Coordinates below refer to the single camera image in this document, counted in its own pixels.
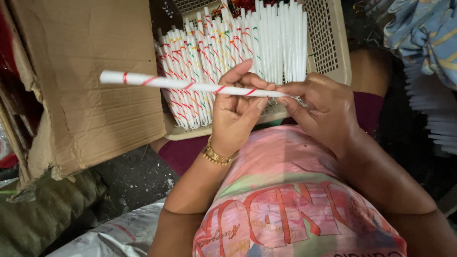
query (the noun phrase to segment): plastic basket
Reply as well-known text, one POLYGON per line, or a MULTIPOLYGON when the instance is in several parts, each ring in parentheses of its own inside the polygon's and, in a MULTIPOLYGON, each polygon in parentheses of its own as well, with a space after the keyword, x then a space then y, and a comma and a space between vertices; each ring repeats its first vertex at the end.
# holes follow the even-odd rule
MULTIPOLYGON (((338 0, 304 0, 299 1, 308 12, 308 60, 307 73, 319 72, 331 79, 346 85, 351 84, 351 62, 347 45, 346 29, 343 19, 341 2, 338 0)), ((197 21, 197 12, 219 8, 219 0, 175 0, 183 19, 197 21)), ((258 123, 289 117, 282 104, 269 104, 258 123)), ((185 131, 176 127, 176 121, 171 114, 166 113, 166 138, 182 140, 211 134, 211 126, 185 131)))

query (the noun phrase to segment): hand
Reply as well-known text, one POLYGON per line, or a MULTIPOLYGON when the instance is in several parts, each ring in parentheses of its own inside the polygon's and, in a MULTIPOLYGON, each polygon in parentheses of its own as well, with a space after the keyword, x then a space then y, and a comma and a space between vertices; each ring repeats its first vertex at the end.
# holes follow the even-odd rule
POLYGON ((347 147, 363 133, 357 123, 354 94, 347 85, 311 73, 304 82, 287 83, 276 90, 300 96, 308 104, 310 111, 293 98, 278 98, 303 131, 327 146, 338 158, 342 158, 347 147))
MULTIPOLYGON (((267 83, 256 74, 248 72, 251 66, 251 59, 234 66, 221 77, 219 85, 274 90, 273 83, 267 83)), ((267 102, 267 97, 217 94, 213 106, 211 141, 214 151, 221 156, 230 157, 241 149, 267 102)))

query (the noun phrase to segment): gold bracelet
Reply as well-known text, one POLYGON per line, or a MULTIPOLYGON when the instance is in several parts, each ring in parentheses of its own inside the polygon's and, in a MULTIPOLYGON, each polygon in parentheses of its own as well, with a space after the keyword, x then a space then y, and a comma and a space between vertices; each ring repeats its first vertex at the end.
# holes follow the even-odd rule
POLYGON ((236 151, 232 156, 230 157, 223 157, 217 154, 213 148, 211 147, 211 138, 213 135, 211 135, 208 139, 208 144, 203 148, 202 154, 203 156, 208 159, 210 162, 217 164, 217 165, 228 165, 233 162, 234 158, 238 155, 239 150, 236 151))

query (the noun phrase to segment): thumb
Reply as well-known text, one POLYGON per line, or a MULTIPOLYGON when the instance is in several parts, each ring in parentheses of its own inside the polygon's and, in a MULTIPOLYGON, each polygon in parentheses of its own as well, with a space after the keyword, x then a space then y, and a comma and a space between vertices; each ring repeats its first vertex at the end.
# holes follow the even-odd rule
POLYGON ((259 99, 255 100, 243 113, 241 118, 239 118, 239 120, 236 122, 238 123, 238 127, 240 127, 242 130, 248 129, 250 132, 259 120, 260 115, 264 111, 267 102, 268 97, 260 97, 259 99))
POLYGON ((316 123, 316 121, 313 119, 313 117, 311 117, 311 115, 305 109, 305 107, 298 103, 297 100, 288 96, 282 96, 278 98, 278 101, 286 107, 287 112, 290 114, 290 116, 292 116, 292 118, 303 129, 305 129, 311 124, 316 123))

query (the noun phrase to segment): pink shirt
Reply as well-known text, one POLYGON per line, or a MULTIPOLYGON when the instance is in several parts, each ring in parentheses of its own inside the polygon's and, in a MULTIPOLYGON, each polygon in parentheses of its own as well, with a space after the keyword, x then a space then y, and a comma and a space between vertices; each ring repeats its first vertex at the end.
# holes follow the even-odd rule
POLYGON ((336 172, 331 152, 298 126, 252 133, 195 234, 193 256, 406 256, 403 238, 336 172))

